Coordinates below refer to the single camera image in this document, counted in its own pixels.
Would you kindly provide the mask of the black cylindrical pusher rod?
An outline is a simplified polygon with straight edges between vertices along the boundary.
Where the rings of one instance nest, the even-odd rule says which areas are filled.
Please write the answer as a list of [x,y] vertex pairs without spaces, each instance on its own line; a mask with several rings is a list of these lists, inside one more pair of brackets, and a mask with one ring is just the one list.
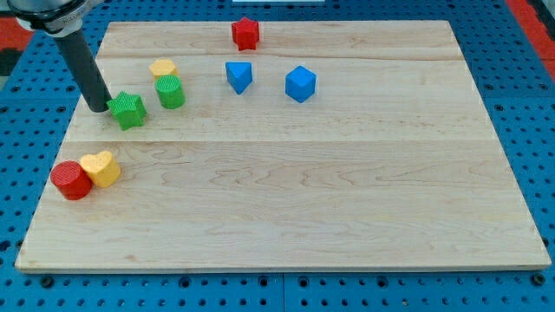
[[82,31],[55,37],[54,41],[88,108],[95,113],[107,111],[112,97]]

